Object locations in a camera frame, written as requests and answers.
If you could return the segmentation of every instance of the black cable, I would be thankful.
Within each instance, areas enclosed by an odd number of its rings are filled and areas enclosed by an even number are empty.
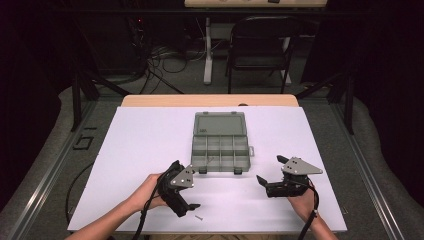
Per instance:
[[[312,210],[311,214],[309,215],[308,220],[305,223],[305,226],[303,226],[302,231],[300,232],[299,235],[299,240],[302,240],[305,237],[306,232],[308,231],[309,227],[312,224],[312,221],[315,219],[315,217],[317,216],[318,213],[318,205],[319,205],[319,195],[318,192],[315,190],[314,187],[312,186],[308,186],[309,189],[311,189],[314,192],[314,209]]]
[[[71,185],[68,188],[68,193],[66,194],[66,200],[65,200],[65,215],[66,215],[66,221],[68,224],[71,222],[71,218],[69,217],[69,196],[71,195],[72,188],[74,187],[75,182],[78,180],[79,177],[91,166],[93,166],[94,162],[88,164],[81,172],[78,173],[78,175],[74,178]]]
[[[137,231],[135,232],[132,240],[137,240],[140,237],[141,230],[143,229],[144,222],[146,220],[147,211],[149,210],[149,207],[150,207],[150,203],[153,201],[154,198],[159,197],[159,196],[156,196],[155,197],[155,193],[158,190],[159,185],[161,185],[164,176],[166,176],[171,170],[173,170],[173,169],[169,168],[164,173],[162,173],[162,175],[159,176],[159,178],[158,178],[158,180],[156,182],[156,186],[153,189],[152,194],[150,195],[149,200],[147,200],[146,203],[144,203],[143,210],[141,210],[140,223],[138,224]]]

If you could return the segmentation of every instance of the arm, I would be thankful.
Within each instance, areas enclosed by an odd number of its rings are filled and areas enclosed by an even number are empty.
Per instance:
[[[150,174],[131,196],[66,239],[107,239],[127,218],[143,209],[156,186],[159,176],[160,174]],[[150,209],[157,206],[166,206],[166,203],[162,198],[156,197],[153,199]]]
[[[302,196],[288,197],[287,199],[291,203],[297,215],[306,222],[314,209],[314,192],[311,189],[308,189]],[[311,229],[312,234],[316,239],[337,239],[336,235],[334,235],[334,233],[330,230],[319,213],[317,213],[317,216],[312,221],[309,229]]]

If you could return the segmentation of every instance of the human hand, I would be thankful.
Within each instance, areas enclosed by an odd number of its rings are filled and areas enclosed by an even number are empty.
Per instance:
[[[146,180],[124,201],[125,204],[131,209],[132,212],[141,211],[145,203],[149,200],[158,178],[161,174],[150,174]],[[166,202],[155,192],[154,198],[149,206],[149,209],[167,206]]]
[[[287,197],[294,211],[299,217],[306,222],[314,210],[315,195],[314,192],[308,188],[306,192],[297,197]]]

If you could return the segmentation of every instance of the wrist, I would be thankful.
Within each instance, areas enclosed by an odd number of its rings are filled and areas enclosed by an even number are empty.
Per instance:
[[[139,204],[134,204],[129,199],[122,201],[120,204],[120,209],[123,213],[128,214],[129,216],[140,211]]]

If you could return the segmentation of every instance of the wooden table edge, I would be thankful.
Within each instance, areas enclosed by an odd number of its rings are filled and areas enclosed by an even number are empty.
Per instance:
[[[292,94],[158,94],[128,95],[121,107],[227,107],[227,106],[299,107]]]

